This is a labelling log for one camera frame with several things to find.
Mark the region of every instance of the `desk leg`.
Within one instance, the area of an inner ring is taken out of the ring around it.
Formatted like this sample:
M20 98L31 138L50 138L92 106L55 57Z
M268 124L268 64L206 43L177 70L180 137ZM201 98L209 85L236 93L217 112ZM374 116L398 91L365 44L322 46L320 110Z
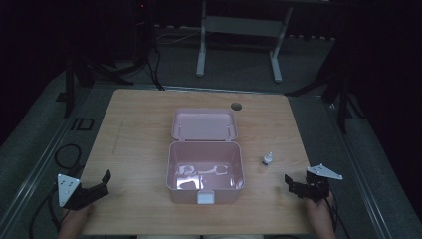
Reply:
M288 29L289 20L290 20L290 17L292 16L292 11L293 11L293 8L290 7L286 13L285 20L283 21L282 26L280 28L280 33L278 36L276 47L274 48L273 51L270 51L270 61L271 61L271 66L273 68L274 81L276 83L279 83L283 80L282 73L280 71L280 66L279 66L279 59L277 57L279 56L280 48L282 47L286 30Z
M205 69L205 56L206 56L206 46L205 46L205 21L207 18L206 12L206 0L202 1L202 21L201 21L201 46L199 48L198 64L196 67L196 76L203 77Z

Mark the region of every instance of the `box handle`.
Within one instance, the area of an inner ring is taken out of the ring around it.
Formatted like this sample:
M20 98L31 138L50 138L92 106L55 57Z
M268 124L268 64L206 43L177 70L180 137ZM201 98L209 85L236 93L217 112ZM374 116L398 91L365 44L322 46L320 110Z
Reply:
M198 191L197 203L200 205L210 205L215 203L214 191Z

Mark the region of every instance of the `white metal frame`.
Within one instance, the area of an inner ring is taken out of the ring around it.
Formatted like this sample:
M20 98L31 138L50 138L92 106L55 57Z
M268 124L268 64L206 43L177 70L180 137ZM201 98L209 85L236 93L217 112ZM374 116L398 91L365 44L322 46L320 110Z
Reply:
M206 9L206 0L202 0L202 21L201 21L201 46L199 49L198 65L196 68L196 76L203 77L205 70L206 57L206 32L220 32L232 34L245 34L255 36L276 37L277 44L270 51L270 62L273 68L274 81L282 81L282 73L280 71L278 56L289 20L292 15L293 8L290 7L286 13L284 21L256 20L245 18L230 18L220 16L208 16Z

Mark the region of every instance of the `white triangular bracket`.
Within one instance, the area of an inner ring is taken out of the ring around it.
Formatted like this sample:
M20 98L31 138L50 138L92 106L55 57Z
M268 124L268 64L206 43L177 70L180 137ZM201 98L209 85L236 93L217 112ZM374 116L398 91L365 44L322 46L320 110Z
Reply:
M333 179L338 179L338 180L343 180L342 175L337 174L333 171L331 171L330 169L328 169L327 167L325 167L324 165L322 165L322 163L318 166L313 166L313 167L308 167L308 172L311 172L315 175L318 176L323 176L323 177L329 177L329 178L333 178Z
M74 194L81 182L77 178L72 178L67 175L57 175L57 185L59 187L59 205L65 206L69 198Z

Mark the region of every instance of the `pink box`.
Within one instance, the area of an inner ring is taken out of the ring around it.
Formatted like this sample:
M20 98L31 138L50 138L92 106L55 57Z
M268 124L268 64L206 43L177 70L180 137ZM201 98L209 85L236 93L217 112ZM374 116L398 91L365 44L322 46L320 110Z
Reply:
M244 186L242 154L231 110L178 109L171 135L167 187L175 203L236 200Z

